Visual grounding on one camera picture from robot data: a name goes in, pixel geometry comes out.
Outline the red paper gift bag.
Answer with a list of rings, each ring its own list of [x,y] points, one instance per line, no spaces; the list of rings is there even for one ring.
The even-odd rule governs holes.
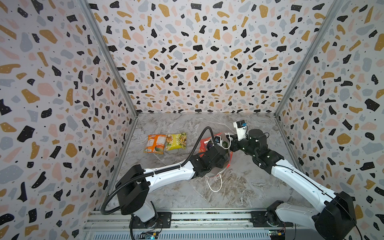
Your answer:
[[[223,187],[222,176],[224,172],[230,167],[233,152],[230,150],[232,139],[231,133],[219,133],[214,135],[215,141],[211,137],[200,140],[199,153],[205,153],[210,149],[214,143],[225,150],[224,160],[221,161],[218,167],[212,167],[211,171],[205,175],[205,181],[214,193],[219,192]]]

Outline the yellow-green snack packet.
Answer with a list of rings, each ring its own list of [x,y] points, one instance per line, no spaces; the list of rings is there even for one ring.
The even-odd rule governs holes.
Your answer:
[[[166,135],[166,151],[187,148],[187,133]]]

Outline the orange fruit candy packet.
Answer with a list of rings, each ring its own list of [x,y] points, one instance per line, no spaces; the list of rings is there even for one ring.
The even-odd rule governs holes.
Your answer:
[[[164,154],[166,135],[148,135],[148,141],[144,153]]]

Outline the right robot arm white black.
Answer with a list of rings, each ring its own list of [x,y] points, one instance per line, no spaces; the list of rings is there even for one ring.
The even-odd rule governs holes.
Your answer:
[[[275,201],[267,208],[266,221],[271,226],[293,223],[315,230],[325,240],[343,240],[357,225],[353,198],[336,193],[312,180],[279,153],[268,148],[267,136],[252,129],[240,136],[229,135],[230,150],[243,151],[268,174],[288,184],[304,197],[311,208]]]

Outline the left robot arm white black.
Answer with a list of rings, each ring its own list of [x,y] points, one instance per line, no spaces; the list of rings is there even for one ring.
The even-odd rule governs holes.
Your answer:
[[[131,167],[115,185],[118,210],[122,215],[138,217],[143,223],[157,218],[154,205],[147,201],[149,193],[179,181],[195,178],[215,177],[226,169],[231,154],[220,145],[214,145],[203,153],[189,157],[188,160],[166,167],[143,169],[141,165]]]

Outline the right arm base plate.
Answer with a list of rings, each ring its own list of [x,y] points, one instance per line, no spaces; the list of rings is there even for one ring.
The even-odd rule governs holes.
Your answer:
[[[267,218],[267,211],[251,211],[250,222],[254,228],[283,228],[283,227],[294,227],[292,223],[283,223],[275,221],[271,223]]]

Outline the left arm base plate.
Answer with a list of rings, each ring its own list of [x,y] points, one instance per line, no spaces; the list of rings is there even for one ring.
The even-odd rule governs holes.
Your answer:
[[[139,217],[134,216],[132,222],[133,229],[169,229],[172,222],[172,212],[157,212],[154,218],[147,222],[143,222]]]

